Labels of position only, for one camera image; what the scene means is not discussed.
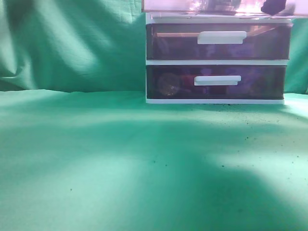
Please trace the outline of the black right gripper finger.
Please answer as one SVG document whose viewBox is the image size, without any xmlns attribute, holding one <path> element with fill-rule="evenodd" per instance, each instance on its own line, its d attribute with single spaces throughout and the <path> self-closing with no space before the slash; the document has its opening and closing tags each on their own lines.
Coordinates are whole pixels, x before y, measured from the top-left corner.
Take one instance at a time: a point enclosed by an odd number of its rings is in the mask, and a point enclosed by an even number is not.
<svg viewBox="0 0 308 231">
<path fill-rule="evenodd" d="M 285 7 L 286 0 L 266 0 L 261 7 L 261 12 L 268 15 L 276 15 L 283 11 Z"/>
</svg>

